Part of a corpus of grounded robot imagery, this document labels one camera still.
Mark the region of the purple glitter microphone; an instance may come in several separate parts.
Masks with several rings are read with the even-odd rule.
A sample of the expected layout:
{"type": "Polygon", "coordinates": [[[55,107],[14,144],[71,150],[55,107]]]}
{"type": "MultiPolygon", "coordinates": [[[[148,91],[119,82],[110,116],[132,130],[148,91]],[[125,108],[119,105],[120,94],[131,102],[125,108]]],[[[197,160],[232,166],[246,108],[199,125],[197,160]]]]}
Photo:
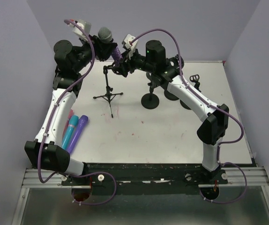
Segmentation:
{"type": "MultiPolygon", "coordinates": [[[[112,32],[107,27],[101,27],[98,31],[98,37],[99,39],[104,43],[113,43],[113,37],[112,32]]],[[[122,59],[122,54],[118,47],[115,47],[115,49],[111,53],[111,57],[113,58],[116,65],[118,65],[122,59]]]]}

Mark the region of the black tripod shock-mount stand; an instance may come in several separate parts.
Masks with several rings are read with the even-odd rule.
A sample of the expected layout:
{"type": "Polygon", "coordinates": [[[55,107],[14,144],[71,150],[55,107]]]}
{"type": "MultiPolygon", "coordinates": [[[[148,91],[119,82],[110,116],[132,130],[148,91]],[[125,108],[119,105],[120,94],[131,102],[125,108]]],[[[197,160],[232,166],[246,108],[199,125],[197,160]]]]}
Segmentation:
{"type": "Polygon", "coordinates": [[[121,93],[112,93],[113,88],[109,85],[109,82],[108,82],[108,71],[112,70],[113,66],[114,66],[114,63],[111,64],[111,65],[103,67],[103,74],[105,76],[105,84],[106,84],[106,87],[105,87],[106,88],[106,93],[104,95],[94,96],[93,97],[94,100],[98,99],[98,98],[102,98],[102,99],[104,99],[105,101],[108,102],[112,118],[113,118],[113,112],[112,112],[111,102],[116,96],[122,96],[124,94],[123,92],[121,92],[121,93]]]}

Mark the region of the black round-base clip stand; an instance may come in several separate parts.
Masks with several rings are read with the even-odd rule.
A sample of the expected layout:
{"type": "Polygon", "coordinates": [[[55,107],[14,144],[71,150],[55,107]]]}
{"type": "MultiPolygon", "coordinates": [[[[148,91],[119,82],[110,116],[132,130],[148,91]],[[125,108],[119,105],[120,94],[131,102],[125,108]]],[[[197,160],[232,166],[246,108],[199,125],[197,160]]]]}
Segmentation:
{"type": "Polygon", "coordinates": [[[156,94],[154,94],[154,89],[158,87],[155,81],[152,79],[150,73],[146,73],[146,77],[150,80],[148,83],[149,93],[145,94],[141,98],[141,104],[146,109],[155,109],[159,106],[159,98],[156,94]]]}

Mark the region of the black shock-mount desk stand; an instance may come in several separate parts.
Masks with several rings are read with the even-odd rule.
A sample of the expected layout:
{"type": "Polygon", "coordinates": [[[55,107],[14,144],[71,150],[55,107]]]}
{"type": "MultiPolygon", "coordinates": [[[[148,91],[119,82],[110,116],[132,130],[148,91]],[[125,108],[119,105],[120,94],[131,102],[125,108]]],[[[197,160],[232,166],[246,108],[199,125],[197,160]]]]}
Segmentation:
{"type": "MultiPolygon", "coordinates": [[[[167,60],[167,67],[165,69],[165,79],[168,83],[171,83],[173,79],[180,74],[179,69],[179,56],[176,55],[167,60]]],[[[171,101],[179,100],[178,97],[171,94],[167,89],[164,91],[164,96],[171,101]]]]}

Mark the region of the plain purple microphone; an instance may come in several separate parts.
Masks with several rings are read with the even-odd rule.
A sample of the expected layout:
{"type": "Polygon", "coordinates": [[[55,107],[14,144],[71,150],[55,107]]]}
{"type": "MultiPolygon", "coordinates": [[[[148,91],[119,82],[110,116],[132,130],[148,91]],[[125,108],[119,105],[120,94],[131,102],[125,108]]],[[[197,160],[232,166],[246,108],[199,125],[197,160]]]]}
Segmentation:
{"type": "Polygon", "coordinates": [[[76,144],[78,143],[80,136],[81,136],[83,130],[85,129],[86,125],[88,124],[88,122],[89,122],[89,118],[86,115],[82,115],[80,117],[80,119],[78,120],[78,124],[77,124],[75,131],[70,139],[69,145],[66,148],[66,150],[69,154],[72,154],[73,150],[75,149],[76,144]]]}

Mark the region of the pink microphone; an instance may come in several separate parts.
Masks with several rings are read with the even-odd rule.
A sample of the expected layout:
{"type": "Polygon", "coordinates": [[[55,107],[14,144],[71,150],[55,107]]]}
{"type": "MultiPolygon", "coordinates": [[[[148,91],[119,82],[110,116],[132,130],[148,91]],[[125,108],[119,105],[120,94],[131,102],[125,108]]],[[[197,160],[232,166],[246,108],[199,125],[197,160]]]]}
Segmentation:
{"type": "Polygon", "coordinates": [[[74,111],[71,109],[70,112],[69,112],[69,115],[67,117],[66,123],[65,123],[65,127],[64,127],[64,130],[63,130],[63,135],[65,134],[66,129],[67,129],[68,125],[69,125],[69,121],[70,121],[70,119],[71,119],[71,117],[73,115],[74,115],[74,111]]]}

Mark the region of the teal microphone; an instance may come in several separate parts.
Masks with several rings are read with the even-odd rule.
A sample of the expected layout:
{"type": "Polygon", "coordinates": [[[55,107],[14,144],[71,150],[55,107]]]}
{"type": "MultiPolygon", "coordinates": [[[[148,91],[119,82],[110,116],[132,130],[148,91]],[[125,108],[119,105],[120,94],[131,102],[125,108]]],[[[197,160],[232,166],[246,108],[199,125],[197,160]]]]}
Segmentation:
{"type": "Polygon", "coordinates": [[[79,120],[79,117],[76,115],[73,115],[70,118],[70,120],[68,122],[68,127],[66,128],[64,136],[62,138],[62,149],[65,150],[67,148],[69,141],[70,141],[70,138],[72,137],[72,134],[74,132],[74,129],[78,124],[78,120],[79,120]]]}

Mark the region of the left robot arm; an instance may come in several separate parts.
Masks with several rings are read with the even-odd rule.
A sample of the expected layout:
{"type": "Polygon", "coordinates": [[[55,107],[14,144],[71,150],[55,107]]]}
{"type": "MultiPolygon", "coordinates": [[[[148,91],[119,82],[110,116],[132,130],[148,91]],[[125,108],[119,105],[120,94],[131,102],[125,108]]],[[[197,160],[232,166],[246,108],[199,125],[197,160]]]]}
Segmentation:
{"type": "Polygon", "coordinates": [[[27,141],[24,150],[31,164],[40,169],[72,174],[78,185],[88,181],[83,162],[74,160],[62,149],[62,136],[66,121],[80,92],[80,71],[93,59],[105,61],[118,46],[115,42],[104,43],[97,36],[92,43],[83,41],[73,46],[68,40],[58,41],[54,47],[57,64],[52,84],[52,99],[44,123],[33,141],[27,141]]]}

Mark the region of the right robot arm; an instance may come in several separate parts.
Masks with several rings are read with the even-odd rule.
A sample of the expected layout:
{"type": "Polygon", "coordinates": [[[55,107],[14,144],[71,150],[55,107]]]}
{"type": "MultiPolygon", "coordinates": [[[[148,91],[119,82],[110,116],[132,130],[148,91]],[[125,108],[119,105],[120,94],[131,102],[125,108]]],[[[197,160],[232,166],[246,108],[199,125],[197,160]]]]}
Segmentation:
{"type": "Polygon", "coordinates": [[[126,77],[136,69],[149,73],[153,85],[160,86],[177,97],[202,122],[197,130],[197,136],[203,143],[202,166],[205,168],[201,170],[200,178],[204,183],[212,183],[217,178],[215,170],[219,167],[218,144],[221,143],[228,128],[228,106],[208,100],[185,80],[180,75],[182,69],[180,63],[183,60],[179,56],[167,58],[160,41],[148,41],[144,56],[139,54],[136,48],[137,42],[124,40],[122,45],[125,51],[119,65],[114,69],[116,74],[126,77]]]}

